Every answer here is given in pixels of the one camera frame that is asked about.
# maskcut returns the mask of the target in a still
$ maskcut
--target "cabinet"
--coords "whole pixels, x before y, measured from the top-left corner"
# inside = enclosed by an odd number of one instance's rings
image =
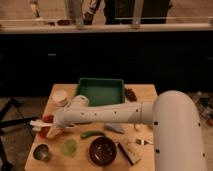
[[[48,95],[54,83],[80,77],[212,91],[212,40],[211,31],[2,34],[0,94]]]

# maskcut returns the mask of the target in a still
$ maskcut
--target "floor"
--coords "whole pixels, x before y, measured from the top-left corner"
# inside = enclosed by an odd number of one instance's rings
[[[48,97],[17,97],[15,98],[22,103],[20,111],[24,116],[41,117]],[[0,98],[0,109],[9,100],[9,98]],[[12,107],[4,120],[20,118],[19,112]],[[203,140],[206,150],[206,159],[208,171],[213,170],[213,126],[206,123],[201,118],[201,128],[203,132]],[[12,126],[3,129],[5,134],[1,136],[8,160],[14,165],[13,171],[23,171],[31,144],[33,142],[34,133],[30,132],[25,124]]]
[[[39,1],[39,11],[43,19],[66,19],[65,1],[68,0],[44,0]],[[82,11],[88,9],[90,0],[82,0]],[[171,0],[172,7],[167,14],[167,23],[203,23],[213,18],[213,2],[211,0]],[[31,11],[29,0],[0,0],[0,24],[2,26],[37,25],[34,14]],[[96,12],[93,25],[103,25],[104,0]]]

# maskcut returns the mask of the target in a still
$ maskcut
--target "green vegetable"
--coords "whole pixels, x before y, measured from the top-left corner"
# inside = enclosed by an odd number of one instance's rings
[[[105,133],[102,131],[98,131],[98,130],[92,130],[92,131],[86,131],[86,132],[81,133],[80,137],[82,139],[85,139],[85,138],[89,138],[91,136],[96,136],[96,135],[105,136]]]
[[[73,156],[77,149],[77,142],[73,139],[65,141],[61,146],[61,153],[65,156]]]

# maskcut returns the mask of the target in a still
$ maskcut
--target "red object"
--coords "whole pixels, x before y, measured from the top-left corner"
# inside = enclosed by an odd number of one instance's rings
[[[43,122],[53,123],[53,115],[47,115],[42,118]],[[38,135],[42,138],[47,138],[47,133],[49,132],[50,127],[42,127],[41,131],[38,132]]]

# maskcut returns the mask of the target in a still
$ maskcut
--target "white cup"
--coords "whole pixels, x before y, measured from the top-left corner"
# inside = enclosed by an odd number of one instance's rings
[[[60,107],[67,104],[67,92],[65,90],[57,90],[53,93],[53,101]]]

